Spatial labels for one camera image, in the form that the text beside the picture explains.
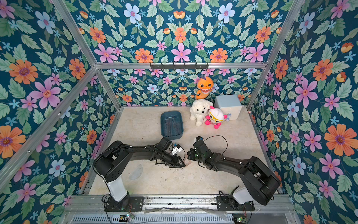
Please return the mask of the teal plastic storage box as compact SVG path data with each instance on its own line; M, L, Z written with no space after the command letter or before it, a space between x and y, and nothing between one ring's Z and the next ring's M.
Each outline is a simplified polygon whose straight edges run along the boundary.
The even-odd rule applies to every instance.
M160 116L161 135L169 140L177 140L183 136L184 125L179 111L164 112Z

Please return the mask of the small pink triangle ruler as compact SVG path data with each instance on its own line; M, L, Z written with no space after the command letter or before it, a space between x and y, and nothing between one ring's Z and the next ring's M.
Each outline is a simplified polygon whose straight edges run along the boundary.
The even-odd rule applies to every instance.
M192 162L189 159L185 158L184 163L186 166L189 166Z

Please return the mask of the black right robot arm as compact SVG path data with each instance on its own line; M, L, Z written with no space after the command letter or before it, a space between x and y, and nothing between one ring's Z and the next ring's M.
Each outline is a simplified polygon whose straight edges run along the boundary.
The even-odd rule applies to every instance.
M227 172L241 178L251 201L267 205L280 186L278 177L258 157L235 159L213 153L203 140L193 144L187 153L189 160L202 163L208 170Z

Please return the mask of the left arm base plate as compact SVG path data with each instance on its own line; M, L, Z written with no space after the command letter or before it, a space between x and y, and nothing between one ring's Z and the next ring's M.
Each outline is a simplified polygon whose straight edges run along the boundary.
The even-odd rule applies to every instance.
M128 196L117 202L109 197L105 202L104 210L106 212L138 212L142 211L144 197Z

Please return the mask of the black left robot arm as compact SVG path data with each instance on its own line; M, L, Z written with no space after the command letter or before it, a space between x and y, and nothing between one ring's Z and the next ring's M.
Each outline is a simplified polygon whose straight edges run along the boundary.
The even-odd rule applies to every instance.
M132 146L115 141L97 156L93 169L105 181L111 198L119 203L129 197L121 175L130 161L160 160L165 166L175 169L186 166L180 156L167 152L171 145L172 141L165 137L155 145L146 146Z

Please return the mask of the clear protractor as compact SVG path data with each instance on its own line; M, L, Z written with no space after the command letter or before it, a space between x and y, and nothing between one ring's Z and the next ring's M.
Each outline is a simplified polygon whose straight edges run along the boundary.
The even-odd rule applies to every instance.
M143 166L140 164L134 169L133 172L131 172L131 174L129 175L129 179L137 180L138 178L141 177L142 173L143 173Z

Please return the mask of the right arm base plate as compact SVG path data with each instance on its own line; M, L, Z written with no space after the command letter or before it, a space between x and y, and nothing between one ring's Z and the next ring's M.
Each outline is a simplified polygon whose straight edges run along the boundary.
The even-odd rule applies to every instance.
M233 197L227 197L227 196L217 196L216 197L217 202L217 210L218 211L254 211L255 206L254 203L246 202L245 204L240 204L234 200Z

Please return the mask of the clear stencil ruler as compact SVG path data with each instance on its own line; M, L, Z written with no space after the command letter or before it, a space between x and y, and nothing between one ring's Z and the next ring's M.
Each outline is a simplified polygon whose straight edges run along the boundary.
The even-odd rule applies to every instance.
M173 119L173 134L175 136L180 135L181 134L181 126L180 126L180 122L178 122L178 120L176 118Z

